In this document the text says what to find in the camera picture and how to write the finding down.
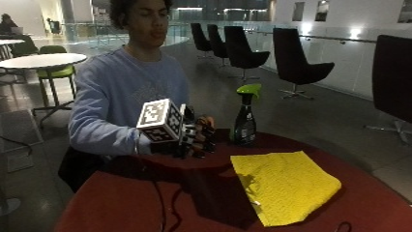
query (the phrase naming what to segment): glass railing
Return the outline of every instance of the glass railing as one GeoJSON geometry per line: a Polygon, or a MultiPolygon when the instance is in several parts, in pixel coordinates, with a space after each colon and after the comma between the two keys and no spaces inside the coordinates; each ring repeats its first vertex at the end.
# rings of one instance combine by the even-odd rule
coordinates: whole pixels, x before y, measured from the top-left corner
{"type": "MultiPolygon", "coordinates": [[[[169,37],[165,45],[179,44],[189,40],[186,37],[189,26],[175,22],[169,27],[169,37]]],[[[127,44],[130,35],[126,30],[119,30],[111,25],[111,21],[62,23],[66,39],[73,44],[89,44],[90,48],[115,48],[127,44]]]]}
{"type": "MultiPolygon", "coordinates": [[[[166,45],[179,44],[193,40],[191,22],[171,21],[166,45]]],[[[274,56],[274,27],[293,27],[267,21],[206,21],[199,20],[207,36],[207,25],[217,24],[225,40],[225,26],[245,27],[245,32],[253,50],[271,51],[271,56],[263,68],[277,72],[274,56]]],[[[62,25],[69,40],[89,43],[91,47],[126,44],[129,34],[115,29],[110,22],[66,23],[62,25]]],[[[375,41],[382,34],[412,38],[409,30],[401,29],[354,29],[327,28],[303,25],[295,27],[302,35],[309,62],[311,64],[334,62],[335,68],[330,76],[318,85],[337,91],[373,99],[373,62],[375,41]]]]}

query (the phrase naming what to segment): green spray nozzle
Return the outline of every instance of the green spray nozzle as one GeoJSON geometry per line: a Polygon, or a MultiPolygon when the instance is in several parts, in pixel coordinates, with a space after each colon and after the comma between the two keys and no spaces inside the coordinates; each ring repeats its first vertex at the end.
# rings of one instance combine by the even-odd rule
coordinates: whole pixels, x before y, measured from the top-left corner
{"type": "Polygon", "coordinates": [[[239,89],[238,89],[238,93],[241,95],[255,95],[257,98],[259,99],[259,91],[262,89],[262,84],[247,84],[243,85],[239,89]]]}

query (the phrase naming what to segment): man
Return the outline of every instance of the man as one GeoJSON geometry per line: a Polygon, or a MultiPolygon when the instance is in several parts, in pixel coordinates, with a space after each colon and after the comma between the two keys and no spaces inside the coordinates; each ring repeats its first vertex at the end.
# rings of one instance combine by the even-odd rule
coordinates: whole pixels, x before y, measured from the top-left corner
{"type": "Polygon", "coordinates": [[[178,106],[189,102],[181,64],[161,50],[170,6],[170,0],[111,0],[113,23],[129,31],[130,42],[95,56],[78,71],[71,148],[59,170],[74,191],[107,156],[154,153],[149,138],[135,128],[143,104],[166,98],[178,106]]]}
{"type": "Polygon", "coordinates": [[[13,18],[9,14],[2,14],[2,23],[0,23],[0,34],[2,35],[11,35],[13,27],[18,27],[13,18]]]}

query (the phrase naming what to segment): light blue sweater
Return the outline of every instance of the light blue sweater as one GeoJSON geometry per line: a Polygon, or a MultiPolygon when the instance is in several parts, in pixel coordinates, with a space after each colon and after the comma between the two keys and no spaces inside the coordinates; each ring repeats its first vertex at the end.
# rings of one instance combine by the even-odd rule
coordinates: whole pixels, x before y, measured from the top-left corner
{"type": "MultiPolygon", "coordinates": [[[[178,61],[166,55],[159,62],[137,60],[123,48],[95,56],[77,75],[77,100],[69,124],[70,144],[98,155],[135,153],[135,128],[146,102],[171,99],[189,103],[189,82],[178,61]]],[[[139,152],[151,154],[142,135],[139,152]]]]}

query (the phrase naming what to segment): yellow cloth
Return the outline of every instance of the yellow cloth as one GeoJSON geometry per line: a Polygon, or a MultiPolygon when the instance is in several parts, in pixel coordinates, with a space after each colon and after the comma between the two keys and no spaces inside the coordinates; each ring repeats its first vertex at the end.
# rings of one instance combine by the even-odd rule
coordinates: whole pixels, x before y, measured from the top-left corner
{"type": "Polygon", "coordinates": [[[342,187],[305,152],[231,156],[265,226],[303,221],[342,187]]]}

